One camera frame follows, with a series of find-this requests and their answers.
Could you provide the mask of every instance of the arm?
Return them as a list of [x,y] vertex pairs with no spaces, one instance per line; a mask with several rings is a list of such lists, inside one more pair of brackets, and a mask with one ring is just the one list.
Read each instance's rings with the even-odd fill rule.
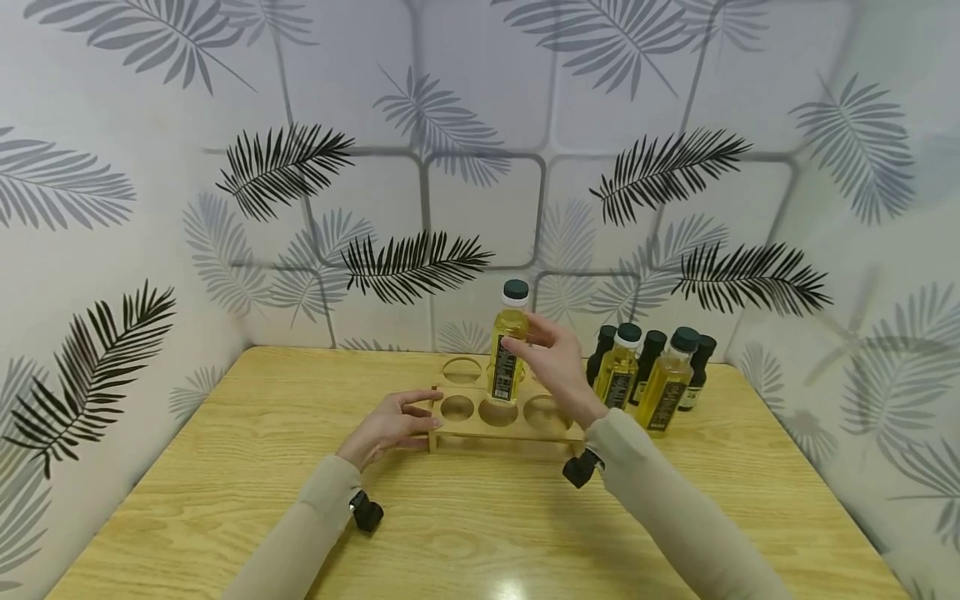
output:
[[619,410],[587,430],[604,483],[703,600],[789,600],[777,573],[719,507],[660,454]]
[[440,397],[431,390],[390,394],[357,427],[335,456],[307,479],[297,502],[244,564],[223,600],[303,600],[327,553],[350,520],[350,500],[360,491],[360,472],[386,450],[424,446],[411,436],[440,426],[414,402]]
[[587,433],[587,446],[604,462],[604,482],[650,533],[677,573],[702,600],[789,600],[777,573],[709,498],[660,454],[636,421],[609,410],[587,384],[576,337],[528,314],[527,346],[504,338],[566,412]]

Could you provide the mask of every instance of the hand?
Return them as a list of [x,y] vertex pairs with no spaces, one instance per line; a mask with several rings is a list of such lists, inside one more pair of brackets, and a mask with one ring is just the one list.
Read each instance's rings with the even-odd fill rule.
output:
[[437,390],[388,395],[349,435],[337,450],[337,456],[363,471],[394,446],[426,448],[426,438],[411,436],[436,429],[442,422],[433,418],[430,411],[413,403],[441,397],[443,393]]
[[580,342],[573,333],[540,315],[527,313],[527,319],[530,329],[526,343],[505,336],[501,344],[530,365],[543,387],[553,395],[557,407],[586,431],[610,411],[587,384]]

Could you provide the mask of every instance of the left hand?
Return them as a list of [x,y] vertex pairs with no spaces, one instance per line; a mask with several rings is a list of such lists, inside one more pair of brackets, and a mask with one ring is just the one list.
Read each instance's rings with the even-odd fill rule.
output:
[[437,390],[388,395],[349,435],[337,450],[337,456],[363,471],[392,447],[426,447],[426,438],[411,436],[436,429],[442,422],[425,408],[414,406],[414,402],[441,397],[443,393]]

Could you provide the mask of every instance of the black label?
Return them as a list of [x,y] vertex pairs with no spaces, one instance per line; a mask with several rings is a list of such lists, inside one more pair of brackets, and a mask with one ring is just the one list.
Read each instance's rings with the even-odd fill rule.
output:
[[615,372],[611,375],[604,404],[610,408],[623,408],[624,402],[627,401],[627,394],[630,393],[630,380],[628,372]]
[[663,392],[657,400],[657,408],[650,417],[650,424],[647,429],[652,431],[666,431],[666,426],[673,419],[673,414],[677,411],[677,405],[684,398],[686,384],[680,381],[667,381],[663,386]]
[[490,395],[498,400],[510,401],[510,390],[514,387],[516,357],[503,347],[503,336],[496,338],[496,361],[493,363],[493,385]]

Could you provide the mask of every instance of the wooden bottle rack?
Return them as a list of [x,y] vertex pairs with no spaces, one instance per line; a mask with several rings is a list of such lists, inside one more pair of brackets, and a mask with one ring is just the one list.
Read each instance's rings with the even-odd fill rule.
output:
[[431,412],[444,424],[428,435],[431,452],[567,458],[583,449],[584,432],[557,409],[529,367],[515,406],[486,400],[489,363],[489,357],[475,355],[454,355],[444,363],[433,385],[444,397],[430,402]]

